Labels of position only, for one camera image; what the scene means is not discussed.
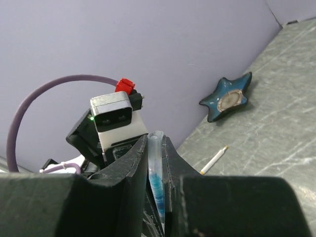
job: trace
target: red plastic part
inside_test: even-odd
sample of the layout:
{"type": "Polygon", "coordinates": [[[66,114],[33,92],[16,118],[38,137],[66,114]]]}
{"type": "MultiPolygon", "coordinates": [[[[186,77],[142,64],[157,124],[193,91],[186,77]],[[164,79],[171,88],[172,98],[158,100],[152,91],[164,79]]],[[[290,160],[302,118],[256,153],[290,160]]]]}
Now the red plastic part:
{"type": "Polygon", "coordinates": [[[135,84],[131,80],[126,79],[126,78],[122,78],[117,83],[117,86],[115,88],[115,92],[125,91],[127,93],[127,95],[130,95],[130,93],[132,92],[134,87],[135,87],[135,84]]]}

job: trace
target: purple cable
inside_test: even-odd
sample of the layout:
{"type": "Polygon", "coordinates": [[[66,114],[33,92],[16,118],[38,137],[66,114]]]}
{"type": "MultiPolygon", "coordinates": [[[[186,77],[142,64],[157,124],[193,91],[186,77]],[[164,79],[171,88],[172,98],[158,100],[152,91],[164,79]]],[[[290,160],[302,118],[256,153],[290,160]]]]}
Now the purple cable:
{"type": "Polygon", "coordinates": [[[110,84],[113,86],[116,86],[118,82],[117,80],[113,80],[113,79],[101,77],[101,76],[73,75],[73,76],[67,76],[67,77],[52,80],[42,85],[41,87],[33,91],[31,94],[29,94],[29,96],[26,97],[24,101],[20,104],[12,120],[11,126],[9,128],[8,138],[6,141],[6,160],[7,160],[8,170],[10,172],[19,172],[18,165],[16,163],[16,155],[15,155],[16,139],[18,136],[18,131],[21,125],[22,118],[26,110],[28,109],[28,107],[36,98],[38,98],[41,94],[48,91],[49,89],[63,83],[67,83],[71,81],[79,81],[79,80],[103,82],[103,83],[110,84]]]}
{"type": "Polygon", "coordinates": [[[52,167],[50,169],[46,169],[43,171],[44,174],[48,174],[48,173],[51,173],[51,172],[54,172],[54,171],[57,171],[57,170],[61,170],[61,169],[64,169],[64,168],[75,168],[76,169],[76,174],[81,174],[81,168],[78,164],[76,163],[65,163],[65,165],[58,165],[58,166],[55,166],[55,167],[52,167]]]}

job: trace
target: purple cord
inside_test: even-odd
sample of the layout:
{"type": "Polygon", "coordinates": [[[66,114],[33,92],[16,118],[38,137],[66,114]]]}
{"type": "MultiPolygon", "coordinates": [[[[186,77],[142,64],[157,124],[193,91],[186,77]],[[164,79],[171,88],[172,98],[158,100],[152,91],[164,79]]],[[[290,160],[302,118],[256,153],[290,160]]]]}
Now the purple cord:
{"type": "Polygon", "coordinates": [[[76,169],[76,174],[81,174],[81,168],[78,164],[76,163],[65,163],[65,165],[58,165],[58,166],[55,166],[55,167],[52,167],[50,169],[45,169],[43,171],[44,174],[48,174],[48,173],[51,173],[51,172],[54,172],[54,171],[57,171],[57,170],[61,170],[61,169],[64,169],[64,168],[75,168],[76,169]]]}
{"type": "Polygon", "coordinates": [[[110,84],[113,86],[116,86],[118,82],[117,80],[113,80],[113,79],[101,77],[101,76],[73,75],[73,76],[67,76],[67,77],[52,80],[42,85],[41,87],[33,91],[31,94],[29,94],[29,96],[26,97],[24,101],[20,104],[12,120],[11,126],[9,128],[8,138],[6,141],[6,160],[7,160],[8,170],[10,172],[19,172],[18,165],[16,163],[16,154],[15,154],[16,139],[18,136],[18,131],[21,125],[22,118],[26,110],[28,109],[28,107],[36,98],[38,98],[40,95],[42,95],[44,92],[48,91],[49,89],[63,83],[67,83],[71,81],[79,81],[79,80],[103,82],[103,83],[110,84]]]}

